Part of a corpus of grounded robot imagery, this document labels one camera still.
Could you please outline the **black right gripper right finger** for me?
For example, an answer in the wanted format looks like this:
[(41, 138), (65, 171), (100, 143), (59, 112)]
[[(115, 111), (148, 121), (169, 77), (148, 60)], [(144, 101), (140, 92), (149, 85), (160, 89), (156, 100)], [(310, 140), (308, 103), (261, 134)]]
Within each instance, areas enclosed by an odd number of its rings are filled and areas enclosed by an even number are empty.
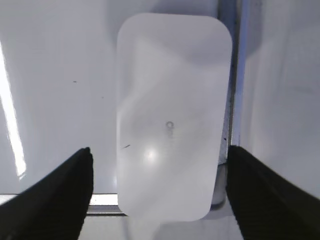
[(320, 201), (240, 146), (227, 154), (226, 193), (245, 240), (318, 240)]

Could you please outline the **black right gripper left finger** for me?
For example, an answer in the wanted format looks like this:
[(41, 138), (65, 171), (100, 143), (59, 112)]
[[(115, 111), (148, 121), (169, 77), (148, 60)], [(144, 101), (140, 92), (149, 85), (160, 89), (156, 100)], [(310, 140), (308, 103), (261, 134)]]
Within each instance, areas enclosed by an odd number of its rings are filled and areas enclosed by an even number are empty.
[(93, 155), (81, 148), (0, 206), (2, 240), (76, 240), (94, 189)]

